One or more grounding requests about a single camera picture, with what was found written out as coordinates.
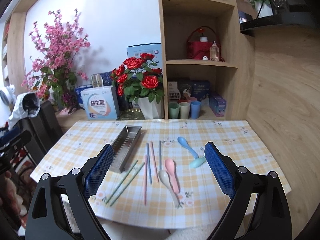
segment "glass bottle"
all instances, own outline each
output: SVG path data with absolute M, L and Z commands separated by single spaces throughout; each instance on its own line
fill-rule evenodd
M 215 41 L 210 48 L 210 60 L 219 61 L 219 47 L 217 46 Z

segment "pink chopstick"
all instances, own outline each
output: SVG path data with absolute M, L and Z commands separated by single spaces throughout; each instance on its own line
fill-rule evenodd
M 146 166 L 144 167 L 144 205 L 147 205 L 147 170 L 148 170 L 148 155 L 144 157 L 144 162 Z
M 153 150 L 153 142 L 150 142 L 150 145 L 151 145 L 151 152 L 152 152 L 152 156 L 153 156 L 153 164 L 155 165 L 156 179 L 157 179 L 157 182 L 159 183 L 159 177 L 158 177 L 158 170 L 157 170 L 157 164 L 156 164 L 155 151 Z

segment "blue gripper pad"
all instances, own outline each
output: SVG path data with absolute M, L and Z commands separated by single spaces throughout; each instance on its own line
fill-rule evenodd
M 207 163 L 209 164 L 222 192 L 232 199 L 236 194 L 233 177 L 226 165 L 223 163 L 220 155 L 210 143 L 205 145 L 204 157 L 207 160 Z
M 96 195 L 107 171 L 110 168 L 113 157 L 113 147 L 108 145 L 84 179 L 83 195 L 86 199 L 89 199 L 90 196 Z

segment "pink spoon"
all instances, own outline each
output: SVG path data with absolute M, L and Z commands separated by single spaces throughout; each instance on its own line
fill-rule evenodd
M 171 186 L 173 188 L 173 191 L 178 194 L 179 193 L 179 187 L 178 182 L 175 174 L 175 165 L 174 161 L 172 159 L 166 159 L 164 161 L 164 166 L 169 174 Z

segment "chopstick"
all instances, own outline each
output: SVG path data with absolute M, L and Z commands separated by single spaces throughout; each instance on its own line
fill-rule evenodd
M 159 141 L 159 170 L 161 170 L 161 141 Z
M 156 163 L 155 151 L 153 150 L 153 142 L 150 142 L 150 144 L 151 144 L 151 153 L 152 153 L 152 157 L 153 157 L 153 164 L 154 164 L 154 166 L 155 166 L 156 179 L 157 179 L 157 182 L 159 183 L 159 177 L 158 177 L 158 171 L 157 171 L 157 163 Z
M 146 166 L 144 166 L 144 177 L 143 177 L 143 181 L 144 181 L 144 205 L 147 204 L 147 166 L 148 166 L 148 155 L 145 155 L 144 157 L 144 162 L 146 163 Z
M 148 143 L 147 143 L 147 155 L 148 155 L 149 181 L 150 181 L 150 184 L 152 184 L 151 165 L 150 165 L 150 152 L 149 152 L 149 144 Z
M 120 195 L 125 191 L 125 189 L 130 185 L 130 183 L 133 181 L 133 179 L 137 176 L 137 174 L 139 173 L 139 171 L 141 171 L 143 165 L 145 163 L 143 162 L 139 168 L 136 170 L 136 172 L 133 174 L 133 176 L 131 177 L 131 179 L 129 180 L 129 182 L 124 186 L 124 188 L 120 191 L 119 195 L 115 198 L 114 201 L 111 202 L 110 206 L 112 206 L 116 201 L 117 199 L 120 197 Z
M 118 188 L 121 186 L 121 184 L 124 182 L 124 180 L 128 177 L 129 173 L 132 171 L 133 167 L 137 164 L 138 160 L 136 160 L 133 165 L 130 167 L 126 175 L 122 178 L 122 180 L 119 182 L 118 186 L 115 188 L 115 190 L 111 193 L 110 197 L 107 199 L 106 204 L 110 201 L 110 199 L 113 197 L 113 195 L 116 193 Z

